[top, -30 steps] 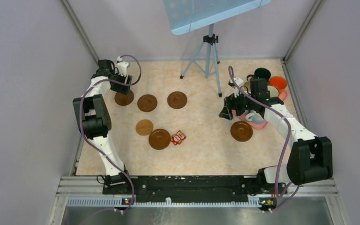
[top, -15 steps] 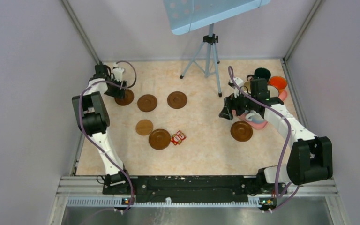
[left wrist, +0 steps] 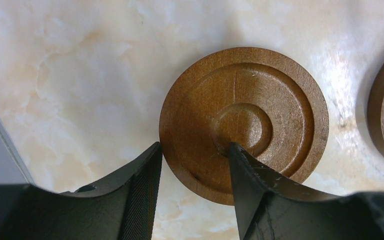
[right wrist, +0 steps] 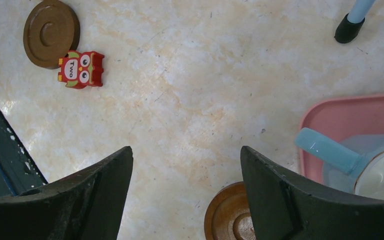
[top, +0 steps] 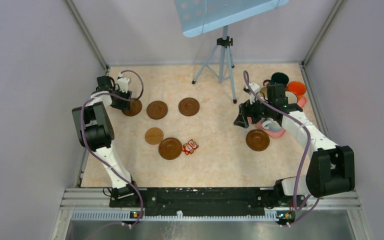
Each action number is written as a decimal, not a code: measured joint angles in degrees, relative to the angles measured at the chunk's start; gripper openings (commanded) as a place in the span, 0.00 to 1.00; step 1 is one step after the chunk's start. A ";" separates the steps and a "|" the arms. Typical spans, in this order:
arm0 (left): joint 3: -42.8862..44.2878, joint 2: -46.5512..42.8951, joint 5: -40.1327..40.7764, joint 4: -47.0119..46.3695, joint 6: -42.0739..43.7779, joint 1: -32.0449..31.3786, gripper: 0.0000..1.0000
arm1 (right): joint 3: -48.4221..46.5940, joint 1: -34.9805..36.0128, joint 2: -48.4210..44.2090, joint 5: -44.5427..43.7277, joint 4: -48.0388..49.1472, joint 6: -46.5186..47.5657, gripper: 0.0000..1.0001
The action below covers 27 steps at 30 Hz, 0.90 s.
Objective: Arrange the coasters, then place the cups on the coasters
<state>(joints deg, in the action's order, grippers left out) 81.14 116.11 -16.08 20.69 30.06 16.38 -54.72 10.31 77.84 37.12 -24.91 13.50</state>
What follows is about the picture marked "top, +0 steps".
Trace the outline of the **pink tray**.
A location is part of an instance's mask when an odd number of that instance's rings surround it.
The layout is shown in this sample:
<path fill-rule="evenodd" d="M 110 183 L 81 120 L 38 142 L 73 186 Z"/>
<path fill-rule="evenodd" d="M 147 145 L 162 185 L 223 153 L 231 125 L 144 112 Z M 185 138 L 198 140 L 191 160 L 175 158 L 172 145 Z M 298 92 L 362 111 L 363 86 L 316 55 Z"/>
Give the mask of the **pink tray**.
<path fill-rule="evenodd" d="M 250 118 L 250 117 L 248 118 L 248 122 L 249 122 L 252 126 L 254 126 L 254 127 L 257 128 L 257 129 L 260 129 L 260 130 L 266 132 L 266 133 L 267 133 L 270 137 L 272 137 L 272 138 L 275 138 L 275 139 L 281 138 L 282 135 L 286 132 L 286 130 L 285 130 L 284 128 L 282 128 L 282 130 L 279 131 L 279 132 L 272 132 L 272 131 L 263 129 L 263 128 L 262 128 L 262 123 L 263 123 L 263 121 L 264 121 L 264 120 L 260 120 L 258 123 L 253 124 L 252 121 L 251 121 L 251 118 Z"/>

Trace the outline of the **dark brown ridged coaster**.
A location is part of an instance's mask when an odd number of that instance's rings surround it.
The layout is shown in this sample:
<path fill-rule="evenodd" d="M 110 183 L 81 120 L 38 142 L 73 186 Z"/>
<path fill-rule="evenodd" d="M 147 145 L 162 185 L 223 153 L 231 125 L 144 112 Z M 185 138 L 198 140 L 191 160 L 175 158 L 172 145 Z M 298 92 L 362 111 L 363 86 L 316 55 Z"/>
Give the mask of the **dark brown ridged coaster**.
<path fill-rule="evenodd" d="M 160 120 L 167 115 L 168 106 L 164 101 L 156 100 L 147 106 L 146 113 L 151 119 Z"/>

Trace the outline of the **dark brown wooden coaster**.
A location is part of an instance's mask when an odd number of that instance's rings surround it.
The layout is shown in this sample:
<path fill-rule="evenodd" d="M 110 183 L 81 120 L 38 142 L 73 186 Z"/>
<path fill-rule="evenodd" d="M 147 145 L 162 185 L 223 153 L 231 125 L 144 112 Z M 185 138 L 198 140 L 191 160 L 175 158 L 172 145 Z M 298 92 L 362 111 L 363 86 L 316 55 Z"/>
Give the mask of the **dark brown wooden coaster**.
<path fill-rule="evenodd" d="M 196 115 L 200 110 L 200 103 L 192 97 L 182 99 L 178 104 L 179 112 L 187 117 Z"/>

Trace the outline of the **light brown coaster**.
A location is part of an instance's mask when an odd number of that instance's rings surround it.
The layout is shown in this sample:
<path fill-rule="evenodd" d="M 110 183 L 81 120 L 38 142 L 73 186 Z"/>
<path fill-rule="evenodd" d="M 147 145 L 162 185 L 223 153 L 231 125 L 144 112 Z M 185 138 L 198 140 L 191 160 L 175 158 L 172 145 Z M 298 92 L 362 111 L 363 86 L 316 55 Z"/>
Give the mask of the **light brown coaster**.
<path fill-rule="evenodd" d="M 150 145 L 158 145 L 164 138 L 164 132 L 158 127 L 152 127 L 145 132 L 144 139 Z"/>

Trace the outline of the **red owl figure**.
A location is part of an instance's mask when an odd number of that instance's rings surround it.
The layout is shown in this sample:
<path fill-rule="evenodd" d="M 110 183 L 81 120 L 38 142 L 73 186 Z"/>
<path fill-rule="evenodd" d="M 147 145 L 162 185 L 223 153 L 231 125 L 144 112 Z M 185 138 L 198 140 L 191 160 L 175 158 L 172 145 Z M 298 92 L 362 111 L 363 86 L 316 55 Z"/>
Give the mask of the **red owl figure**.
<path fill-rule="evenodd" d="M 188 142 L 184 143 L 182 146 L 182 151 L 188 156 L 194 153 L 196 149 L 199 148 L 197 142 L 193 139 L 190 139 Z"/>

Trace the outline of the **dark brown coaster front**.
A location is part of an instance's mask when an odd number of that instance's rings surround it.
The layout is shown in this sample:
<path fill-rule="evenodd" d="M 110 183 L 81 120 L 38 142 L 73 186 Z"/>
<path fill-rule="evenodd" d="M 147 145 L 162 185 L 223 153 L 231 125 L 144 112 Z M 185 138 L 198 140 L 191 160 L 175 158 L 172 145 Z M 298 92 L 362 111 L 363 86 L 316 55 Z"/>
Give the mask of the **dark brown coaster front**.
<path fill-rule="evenodd" d="M 174 137 L 163 139 L 158 146 L 158 153 L 165 160 L 174 160 L 182 153 L 181 142 Z"/>

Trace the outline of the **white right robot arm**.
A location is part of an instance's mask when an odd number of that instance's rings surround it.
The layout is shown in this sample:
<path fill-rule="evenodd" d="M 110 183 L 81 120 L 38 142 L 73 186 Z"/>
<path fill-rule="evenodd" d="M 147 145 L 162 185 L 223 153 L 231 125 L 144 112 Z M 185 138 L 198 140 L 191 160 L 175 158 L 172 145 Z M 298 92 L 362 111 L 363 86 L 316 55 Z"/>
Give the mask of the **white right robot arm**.
<path fill-rule="evenodd" d="M 285 87 L 274 84 L 268 87 L 267 100 L 257 97 L 259 85 L 247 83 L 243 90 L 249 100 L 239 105 L 235 126 L 248 128 L 262 119 L 277 123 L 294 136 L 304 149 L 310 163 L 305 175 L 284 178 L 281 187 L 273 192 L 279 206 L 287 206 L 294 195 L 311 195 L 316 198 L 349 192 L 355 188 L 355 156 L 348 146 L 339 146 L 327 138 L 307 118 L 301 106 L 289 103 Z"/>

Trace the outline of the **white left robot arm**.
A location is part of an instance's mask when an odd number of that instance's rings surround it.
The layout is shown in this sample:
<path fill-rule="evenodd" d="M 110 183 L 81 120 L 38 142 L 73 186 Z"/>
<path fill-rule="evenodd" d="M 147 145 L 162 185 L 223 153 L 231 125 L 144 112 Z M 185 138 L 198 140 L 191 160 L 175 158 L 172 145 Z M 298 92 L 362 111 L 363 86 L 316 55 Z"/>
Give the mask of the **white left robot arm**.
<path fill-rule="evenodd" d="M 85 104 L 71 110 L 76 134 L 82 147 L 104 166 L 111 180 L 109 189 L 112 200 L 121 199 L 127 206 L 134 207 L 140 202 L 140 193 L 132 187 L 131 174 L 121 163 L 114 146 L 115 132 L 107 113 L 108 107 L 129 110 L 132 92 L 129 90 L 131 79 L 120 73 L 117 80 L 110 76 L 97 78 L 97 87 Z"/>

